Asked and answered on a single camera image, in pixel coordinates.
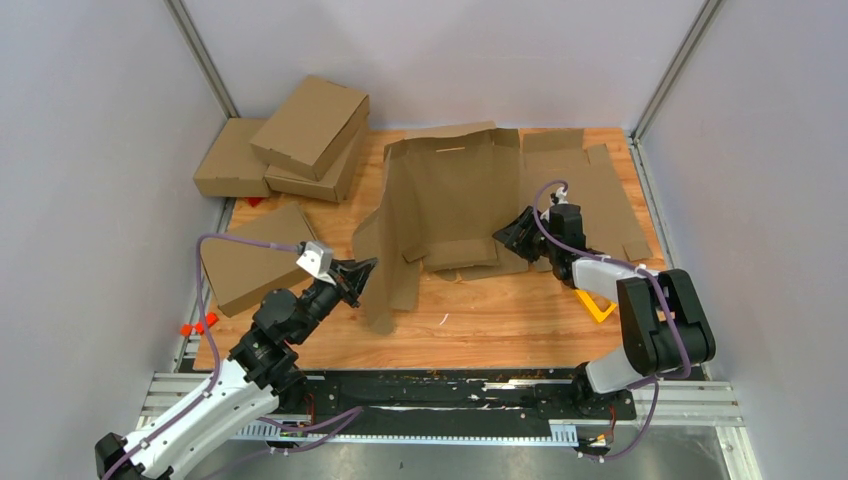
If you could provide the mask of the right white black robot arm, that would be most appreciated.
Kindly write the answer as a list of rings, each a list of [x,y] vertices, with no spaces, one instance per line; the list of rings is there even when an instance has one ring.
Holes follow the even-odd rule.
[[[493,237],[529,262],[546,258],[565,286],[595,293],[618,307],[621,346],[577,369],[570,393],[580,415],[601,414],[611,393],[664,373],[685,378],[693,367],[714,358],[716,341],[691,276],[682,269],[637,267],[589,249],[579,206],[560,203],[545,213],[528,206]]]

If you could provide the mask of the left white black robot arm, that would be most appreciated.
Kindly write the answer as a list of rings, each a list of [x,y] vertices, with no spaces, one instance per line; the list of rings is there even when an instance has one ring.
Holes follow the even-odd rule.
[[[327,276],[301,294],[268,292],[253,323],[216,370],[145,428],[109,433],[95,445],[100,479],[183,479],[240,429],[272,413],[298,411],[306,400],[294,346],[341,303],[352,308],[375,258],[333,260]]]

